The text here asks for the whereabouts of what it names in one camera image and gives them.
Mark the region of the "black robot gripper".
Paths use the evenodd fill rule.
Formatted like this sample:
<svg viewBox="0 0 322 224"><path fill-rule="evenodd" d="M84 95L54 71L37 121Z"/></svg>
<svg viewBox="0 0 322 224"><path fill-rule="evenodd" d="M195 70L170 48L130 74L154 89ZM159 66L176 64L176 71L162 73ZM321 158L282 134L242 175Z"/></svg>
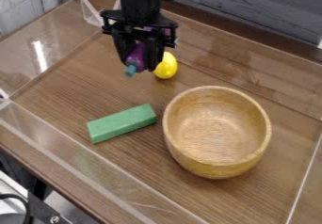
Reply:
<svg viewBox="0 0 322 224"><path fill-rule="evenodd" d="M176 46L179 24L162 15L162 0L119 0L120 9L104 9L103 33L112 36L122 63L138 42L144 42L144 62L152 72L162 62L164 47Z"/></svg>

